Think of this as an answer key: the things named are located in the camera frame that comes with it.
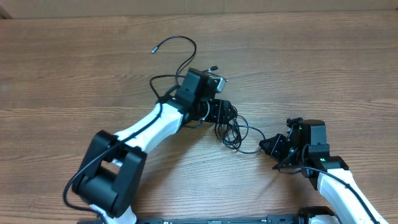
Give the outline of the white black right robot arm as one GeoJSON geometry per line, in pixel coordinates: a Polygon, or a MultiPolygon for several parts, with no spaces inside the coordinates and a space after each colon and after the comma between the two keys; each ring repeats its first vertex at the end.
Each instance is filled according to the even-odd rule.
{"type": "Polygon", "coordinates": [[[324,197],[327,207],[307,207],[299,211],[304,223],[386,223],[356,184],[348,164],[330,154],[325,122],[318,119],[288,119],[287,135],[260,141],[261,149],[277,161],[274,170],[291,169],[302,174],[324,197]]]}

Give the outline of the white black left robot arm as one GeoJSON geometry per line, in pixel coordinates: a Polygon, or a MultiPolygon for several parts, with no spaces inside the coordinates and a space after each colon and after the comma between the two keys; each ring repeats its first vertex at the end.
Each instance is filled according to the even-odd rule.
{"type": "Polygon", "coordinates": [[[191,121],[228,124],[237,117],[229,101],[215,98],[227,79],[189,68],[182,84],[157,96],[154,109],[133,126],[93,136],[76,174],[65,186],[89,206],[95,223],[135,223],[131,203],[147,155],[191,121]]]}

